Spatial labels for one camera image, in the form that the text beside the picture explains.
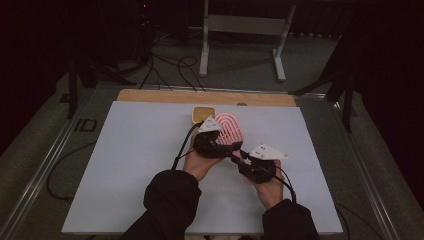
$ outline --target hand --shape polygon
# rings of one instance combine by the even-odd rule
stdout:
[[[280,160],[274,160],[274,164],[281,168]],[[276,176],[284,180],[279,169],[276,171]],[[283,184],[277,179],[272,178],[269,182],[261,184],[253,183],[253,185],[256,188],[259,200],[261,200],[267,210],[283,200]]]
[[[222,161],[223,158],[205,158],[193,149],[194,137],[191,137],[189,154],[186,155],[183,170],[193,175],[198,182],[202,180],[213,165]]]

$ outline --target table leg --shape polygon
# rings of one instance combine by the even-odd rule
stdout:
[[[284,43],[286,42],[287,35],[290,30],[290,24],[291,24],[295,10],[296,10],[296,6],[290,7],[289,14],[287,15],[286,22],[284,23],[284,26],[283,26],[283,31],[281,33],[280,44],[278,45],[278,49],[272,50],[275,69],[277,71],[278,81],[280,82],[286,81],[286,74],[284,73],[283,62],[281,61],[281,52],[283,51]]]

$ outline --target white object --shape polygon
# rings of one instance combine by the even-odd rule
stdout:
[[[249,152],[249,156],[258,158],[261,160],[274,160],[274,159],[287,159],[288,154],[278,151],[277,149],[261,144]]]
[[[203,124],[199,127],[199,133],[212,132],[216,130],[221,130],[221,126],[215,121],[214,118],[212,118],[212,116],[206,118]]]
[[[151,179],[172,167],[192,126],[191,112],[195,106],[114,102],[62,232],[90,235],[125,232],[145,211],[143,197]],[[283,162],[282,167],[295,187],[298,203],[311,210],[320,234],[342,232],[299,108],[215,107],[217,112],[230,112],[237,118],[244,131],[243,149],[253,149],[258,142],[266,142],[276,149],[290,151],[290,161]],[[265,208],[255,188],[244,183],[237,165],[229,159],[215,165],[199,187],[203,193],[187,234],[263,232],[261,215]],[[287,188],[284,196],[290,197]]]

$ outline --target wooden edge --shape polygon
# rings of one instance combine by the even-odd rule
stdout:
[[[287,94],[239,93],[239,92],[193,92],[161,90],[121,90],[117,101],[195,103],[222,105],[251,105],[296,107],[293,97]]]

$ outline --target pink striped object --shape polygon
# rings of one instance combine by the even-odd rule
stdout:
[[[215,120],[221,125],[221,132],[218,136],[218,144],[231,145],[235,142],[243,142],[243,133],[237,119],[229,113],[220,113],[215,116]]]

